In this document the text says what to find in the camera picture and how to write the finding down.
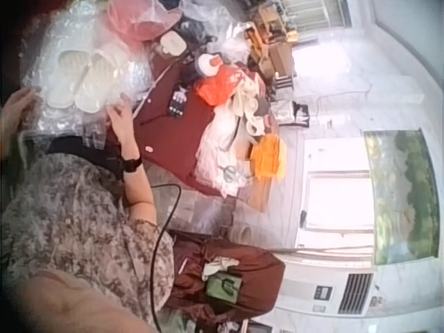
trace orange package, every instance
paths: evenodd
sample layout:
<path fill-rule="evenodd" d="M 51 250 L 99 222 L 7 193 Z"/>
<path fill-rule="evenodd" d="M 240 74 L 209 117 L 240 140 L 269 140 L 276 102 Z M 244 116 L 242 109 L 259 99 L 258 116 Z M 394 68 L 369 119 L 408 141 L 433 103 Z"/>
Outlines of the orange package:
<path fill-rule="evenodd" d="M 244 75 L 236 66 L 221 65 L 215 76 L 202 78 L 194 89 L 208 105 L 223 105 L 234 94 Z"/>
<path fill-rule="evenodd" d="M 287 146 L 276 134 L 266 134 L 253 146 L 250 159 L 256 177 L 283 178 L 287 167 Z"/>

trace window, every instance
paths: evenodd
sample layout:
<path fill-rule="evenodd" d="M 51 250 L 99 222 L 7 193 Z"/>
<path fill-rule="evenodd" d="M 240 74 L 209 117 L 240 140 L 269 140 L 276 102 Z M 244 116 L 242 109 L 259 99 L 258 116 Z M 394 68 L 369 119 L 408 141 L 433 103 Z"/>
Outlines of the window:
<path fill-rule="evenodd" d="M 373 188 L 363 138 L 307 140 L 303 192 L 298 253 L 372 256 Z"/>

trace maroon cloth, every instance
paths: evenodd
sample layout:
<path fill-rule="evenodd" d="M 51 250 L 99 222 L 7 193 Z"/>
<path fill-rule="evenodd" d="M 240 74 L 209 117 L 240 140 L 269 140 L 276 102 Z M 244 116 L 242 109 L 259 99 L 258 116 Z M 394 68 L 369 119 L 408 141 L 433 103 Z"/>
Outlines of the maroon cloth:
<path fill-rule="evenodd" d="M 171 63 L 155 55 L 153 74 L 158 77 Z M 182 118 L 163 117 L 167 115 L 169 101 L 174 87 L 179 81 L 182 62 L 176 62 L 164 77 L 159 80 L 154 90 L 135 120 L 135 136 L 142 157 L 174 174 L 186 185 L 208 196 L 220 196 L 220 192 L 200 184 L 194 177 L 197 165 L 196 153 L 200 139 L 208 124 L 213 120 L 213 107 L 195 93 L 188 92 L 188 102 Z M 251 78 L 258 77 L 261 95 L 265 94 L 265 84 L 256 74 L 242 68 Z M 150 146 L 149 153 L 145 147 Z"/>
<path fill-rule="evenodd" d="M 198 325 L 214 325 L 261 316 L 271 311 L 279 294 L 285 265 L 269 251 L 225 239 L 171 232 L 176 276 L 166 306 L 179 309 Z M 236 304 L 205 294 L 202 272 L 216 257 L 239 260 L 228 273 L 242 279 Z"/>

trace white slipper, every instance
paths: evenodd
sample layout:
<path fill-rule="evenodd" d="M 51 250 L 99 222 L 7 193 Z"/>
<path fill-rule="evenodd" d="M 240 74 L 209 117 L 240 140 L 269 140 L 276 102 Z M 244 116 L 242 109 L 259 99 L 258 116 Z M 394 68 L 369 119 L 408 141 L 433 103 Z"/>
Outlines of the white slipper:
<path fill-rule="evenodd" d="M 98 112 L 116 82 L 123 76 L 123 66 L 126 64 L 128 52 L 124 46 L 109 43 L 94 52 L 75 97 L 77 107 L 86 113 Z"/>
<path fill-rule="evenodd" d="M 46 102 L 52 108 L 68 108 L 74 102 L 74 95 L 83 79 L 89 63 L 86 51 L 67 50 L 58 56 L 58 63 L 52 74 L 52 87 Z"/>

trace black wristwatch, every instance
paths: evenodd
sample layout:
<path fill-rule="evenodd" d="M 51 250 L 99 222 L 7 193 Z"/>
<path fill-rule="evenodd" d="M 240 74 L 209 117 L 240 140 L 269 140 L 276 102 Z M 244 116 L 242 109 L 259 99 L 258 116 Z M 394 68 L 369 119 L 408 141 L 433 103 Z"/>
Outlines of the black wristwatch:
<path fill-rule="evenodd" d="M 137 160 L 124 160 L 122 159 L 123 171 L 126 173 L 132 173 L 137 170 L 142 164 L 142 156 L 140 156 Z"/>

